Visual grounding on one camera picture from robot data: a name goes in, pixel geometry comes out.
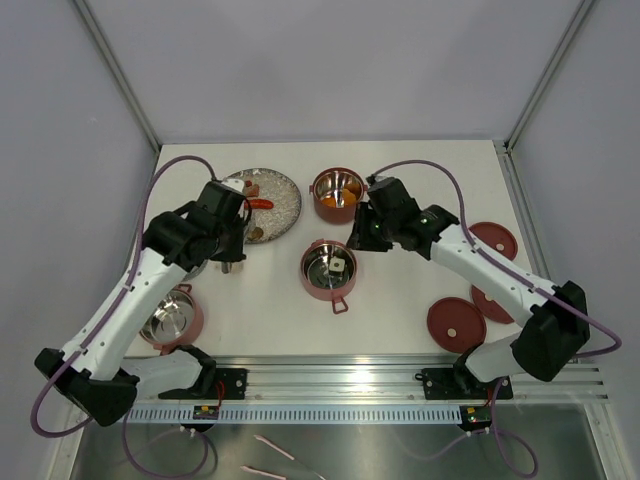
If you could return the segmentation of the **pink lunch container with handle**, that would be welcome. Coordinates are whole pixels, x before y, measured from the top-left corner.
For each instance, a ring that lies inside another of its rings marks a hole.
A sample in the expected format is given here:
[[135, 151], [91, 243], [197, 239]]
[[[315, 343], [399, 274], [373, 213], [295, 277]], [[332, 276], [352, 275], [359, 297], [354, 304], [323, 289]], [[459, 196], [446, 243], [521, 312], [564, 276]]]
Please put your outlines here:
[[299, 276], [306, 292], [313, 298], [329, 302], [334, 315], [346, 313], [346, 297], [356, 284], [358, 262], [343, 243], [318, 239], [303, 253]]

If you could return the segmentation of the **dark red lunch container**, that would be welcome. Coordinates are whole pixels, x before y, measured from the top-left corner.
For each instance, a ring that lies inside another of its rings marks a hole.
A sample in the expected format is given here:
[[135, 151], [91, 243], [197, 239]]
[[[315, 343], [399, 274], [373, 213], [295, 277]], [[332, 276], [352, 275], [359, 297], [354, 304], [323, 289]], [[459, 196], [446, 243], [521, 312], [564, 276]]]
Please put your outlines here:
[[[342, 189], [350, 183], [361, 186], [362, 193], [356, 204], [344, 205]], [[309, 186], [316, 214], [330, 224], [346, 224], [353, 221], [357, 204], [362, 201], [368, 190], [366, 182], [355, 171], [346, 167], [331, 167], [321, 171]], [[322, 199], [334, 197], [343, 203], [342, 208], [330, 208], [322, 203]]]

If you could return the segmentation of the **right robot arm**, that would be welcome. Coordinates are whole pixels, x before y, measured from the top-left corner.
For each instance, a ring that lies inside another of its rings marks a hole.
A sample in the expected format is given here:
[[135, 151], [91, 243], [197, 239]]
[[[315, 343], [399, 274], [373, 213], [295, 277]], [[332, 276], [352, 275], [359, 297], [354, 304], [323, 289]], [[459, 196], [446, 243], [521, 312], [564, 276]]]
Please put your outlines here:
[[520, 326], [518, 334], [473, 346], [456, 360], [447, 381], [464, 396], [476, 396], [500, 378], [519, 373], [549, 382], [590, 338], [586, 296], [578, 285], [557, 286], [517, 267], [437, 205], [380, 214], [361, 202], [347, 245], [371, 252], [400, 245], [415, 252], [489, 295]]

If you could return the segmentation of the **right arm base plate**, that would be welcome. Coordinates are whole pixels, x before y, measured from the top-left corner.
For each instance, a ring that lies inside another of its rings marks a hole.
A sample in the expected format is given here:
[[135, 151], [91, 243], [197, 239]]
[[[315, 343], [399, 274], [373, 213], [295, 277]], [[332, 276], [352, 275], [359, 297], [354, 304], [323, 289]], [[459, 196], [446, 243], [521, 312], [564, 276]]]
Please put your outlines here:
[[466, 370], [453, 367], [424, 368], [414, 374], [414, 379], [422, 384], [426, 400], [490, 400], [497, 387], [498, 400], [514, 397], [509, 379], [506, 383], [482, 383]]

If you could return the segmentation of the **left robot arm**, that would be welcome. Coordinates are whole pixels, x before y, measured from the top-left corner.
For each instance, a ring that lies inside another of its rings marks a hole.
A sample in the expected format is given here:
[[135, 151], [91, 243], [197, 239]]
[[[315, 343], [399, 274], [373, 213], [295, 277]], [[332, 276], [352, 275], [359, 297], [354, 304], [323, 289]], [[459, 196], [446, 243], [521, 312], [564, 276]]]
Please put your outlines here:
[[99, 310], [62, 348], [44, 348], [35, 367], [101, 426], [119, 421], [139, 397], [178, 391], [194, 398], [218, 394], [216, 361], [194, 346], [141, 361], [124, 357], [145, 322], [189, 270], [222, 256], [240, 261], [247, 202], [241, 194], [191, 201], [155, 217], [132, 267]]

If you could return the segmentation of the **sushi roll piece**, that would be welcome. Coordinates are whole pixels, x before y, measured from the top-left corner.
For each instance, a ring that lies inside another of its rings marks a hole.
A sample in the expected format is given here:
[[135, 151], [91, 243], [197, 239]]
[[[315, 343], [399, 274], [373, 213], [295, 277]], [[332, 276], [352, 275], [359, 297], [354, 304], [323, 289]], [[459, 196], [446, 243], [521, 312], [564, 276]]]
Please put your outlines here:
[[343, 275], [346, 270], [346, 261], [340, 257], [333, 257], [328, 262], [330, 275]]

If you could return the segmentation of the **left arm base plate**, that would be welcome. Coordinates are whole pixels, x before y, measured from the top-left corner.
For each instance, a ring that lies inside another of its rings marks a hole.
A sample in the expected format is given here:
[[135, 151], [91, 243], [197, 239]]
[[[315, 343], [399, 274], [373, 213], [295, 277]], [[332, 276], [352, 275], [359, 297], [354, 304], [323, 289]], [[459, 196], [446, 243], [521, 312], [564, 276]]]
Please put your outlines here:
[[220, 368], [201, 374], [186, 389], [172, 389], [158, 395], [162, 400], [244, 400], [248, 371], [244, 368]]

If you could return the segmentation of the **orange fried chicken piece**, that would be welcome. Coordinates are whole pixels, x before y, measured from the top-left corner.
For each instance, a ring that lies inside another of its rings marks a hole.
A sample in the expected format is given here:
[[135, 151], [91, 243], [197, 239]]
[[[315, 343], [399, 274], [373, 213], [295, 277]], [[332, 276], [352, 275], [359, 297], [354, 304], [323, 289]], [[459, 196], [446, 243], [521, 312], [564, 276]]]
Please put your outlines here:
[[342, 199], [344, 205], [356, 204], [362, 193], [361, 186], [356, 183], [347, 184], [342, 189]]

